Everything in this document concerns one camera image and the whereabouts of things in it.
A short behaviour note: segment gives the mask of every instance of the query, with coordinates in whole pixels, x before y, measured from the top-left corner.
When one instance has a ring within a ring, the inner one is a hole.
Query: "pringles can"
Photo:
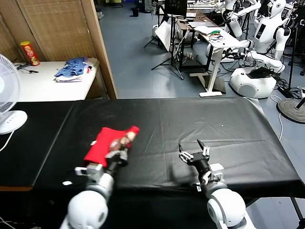
[[[28,41],[25,41],[25,42],[21,42],[20,45],[22,46],[22,48],[24,49],[25,53],[27,54],[30,62],[31,62],[31,65],[32,66],[36,66],[36,65],[39,65],[40,62],[37,58],[37,55],[36,53],[34,52],[33,50],[33,47],[31,45],[30,42]]]

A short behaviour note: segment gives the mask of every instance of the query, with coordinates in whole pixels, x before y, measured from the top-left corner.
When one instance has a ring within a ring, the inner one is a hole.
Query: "white fan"
[[[24,111],[9,111],[20,97],[20,75],[5,56],[0,54],[0,135],[20,128],[28,119]]]

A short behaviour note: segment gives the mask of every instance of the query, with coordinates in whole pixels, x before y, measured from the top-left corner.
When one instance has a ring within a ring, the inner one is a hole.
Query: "black cloth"
[[[190,153],[199,150],[196,139],[210,146],[210,163],[224,166],[226,183],[245,201],[305,195],[260,107],[245,98],[87,100],[16,108],[29,120],[0,153],[0,186],[34,188],[22,195],[0,193],[7,220],[31,216],[43,228],[59,228],[69,200],[85,187],[86,178],[75,176],[74,168],[83,165],[104,126],[141,129],[129,165],[116,178],[105,229],[215,228],[206,198],[192,185],[197,172],[178,157],[178,142]],[[2,144],[6,138],[1,136]],[[65,180],[73,184],[64,186]],[[21,202],[24,209],[17,213]]]
[[[304,185],[267,119],[245,98],[94,100],[76,102],[41,171],[35,188],[81,190],[73,169],[83,164],[103,126],[140,128],[121,169],[116,191],[195,193],[196,171],[178,157],[210,146],[210,163],[221,163],[229,188],[244,198],[304,197]],[[75,185],[64,187],[72,180]]]
[[[0,187],[32,187],[73,102],[17,103],[28,120],[0,152]],[[0,135],[3,146],[9,134]]]

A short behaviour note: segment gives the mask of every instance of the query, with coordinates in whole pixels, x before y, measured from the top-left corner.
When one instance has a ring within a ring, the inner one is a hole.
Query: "gray floor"
[[[154,45],[143,46],[151,39],[152,27],[157,23],[157,16],[140,13],[138,18],[130,17],[133,4],[125,4],[123,8],[102,8],[104,18],[101,20],[103,38],[111,69],[118,90],[119,98],[198,98],[203,88],[197,78],[190,78],[183,73],[185,80],[176,76],[173,67],[159,67],[151,71],[155,65],[169,57],[169,54]],[[253,34],[253,25],[249,39]],[[193,50],[187,52],[198,54],[204,62],[206,44],[199,42]],[[292,86],[305,86],[305,76],[300,76],[301,66],[294,67]],[[290,68],[286,65],[281,77],[288,79]],[[230,74],[222,76],[225,81]],[[237,96],[226,83],[227,94]],[[279,136],[281,125],[275,102],[270,98],[260,100],[260,104],[275,133]],[[305,181],[304,131],[305,125],[292,123],[282,117],[284,133],[282,145],[299,176]],[[298,200],[305,214],[305,200]],[[248,207],[248,212],[258,229],[294,229],[298,226],[298,218],[289,198],[262,198]]]

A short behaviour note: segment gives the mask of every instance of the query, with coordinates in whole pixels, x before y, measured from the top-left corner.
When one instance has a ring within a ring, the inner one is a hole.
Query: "red towel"
[[[140,129],[136,126],[132,126],[129,130],[123,131],[103,127],[97,135],[96,143],[91,146],[91,149],[85,156],[84,160],[87,162],[102,164],[103,167],[107,167],[105,157],[110,151],[111,143],[117,139],[123,138],[127,132],[134,132],[137,135],[139,130]]]

